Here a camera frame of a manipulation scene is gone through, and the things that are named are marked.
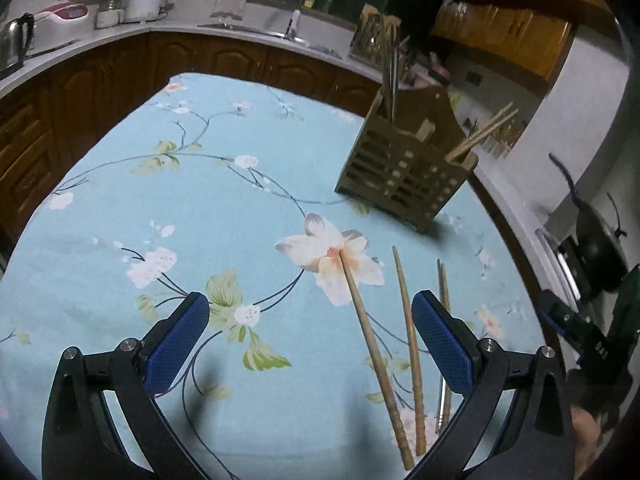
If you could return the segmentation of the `right hand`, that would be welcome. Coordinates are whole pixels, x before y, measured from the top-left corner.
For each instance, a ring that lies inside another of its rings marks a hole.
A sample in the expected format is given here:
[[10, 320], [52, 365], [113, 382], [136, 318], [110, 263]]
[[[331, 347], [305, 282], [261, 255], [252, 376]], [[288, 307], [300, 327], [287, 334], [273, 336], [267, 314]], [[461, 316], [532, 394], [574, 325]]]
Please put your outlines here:
[[602, 434], [601, 417], [594, 417], [575, 404], [570, 406], [570, 416], [572, 416], [575, 442], [574, 478], [579, 479], [596, 457]]

